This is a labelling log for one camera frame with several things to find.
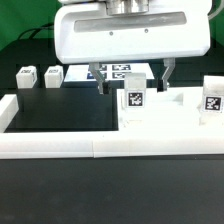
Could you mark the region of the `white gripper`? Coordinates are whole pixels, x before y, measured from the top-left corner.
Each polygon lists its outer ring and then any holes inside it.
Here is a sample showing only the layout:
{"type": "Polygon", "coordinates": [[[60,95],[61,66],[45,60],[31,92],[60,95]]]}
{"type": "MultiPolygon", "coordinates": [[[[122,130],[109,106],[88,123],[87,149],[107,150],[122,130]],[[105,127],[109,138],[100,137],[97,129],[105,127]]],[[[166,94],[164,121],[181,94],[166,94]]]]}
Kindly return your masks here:
{"type": "Polygon", "coordinates": [[[174,58],[209,50],[211,8],[210,2],[151,2],[144,13],[115,15],[104,2],[67,4],[55,16],[56,55],[64,64],[90,63],[101,95],[109,93],[109,82],[98,62],[165,58],[157,81],[157,91],[164,92],[174,58]]]}

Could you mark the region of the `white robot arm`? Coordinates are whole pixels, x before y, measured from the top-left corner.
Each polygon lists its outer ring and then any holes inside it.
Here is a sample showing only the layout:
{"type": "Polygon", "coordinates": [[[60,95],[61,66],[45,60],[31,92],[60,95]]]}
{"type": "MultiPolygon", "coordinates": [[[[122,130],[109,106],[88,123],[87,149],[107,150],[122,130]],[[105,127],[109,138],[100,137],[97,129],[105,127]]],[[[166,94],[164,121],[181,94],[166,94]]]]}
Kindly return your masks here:
{"type": "Polygon", "coordinates": [[[166,68],[157,89],[182,57],[203,56],[210,48],[212,0],[58,0],[54,19],[57,58],[87,64],[105,94],[104,62],[161,59],[166,68]]]}

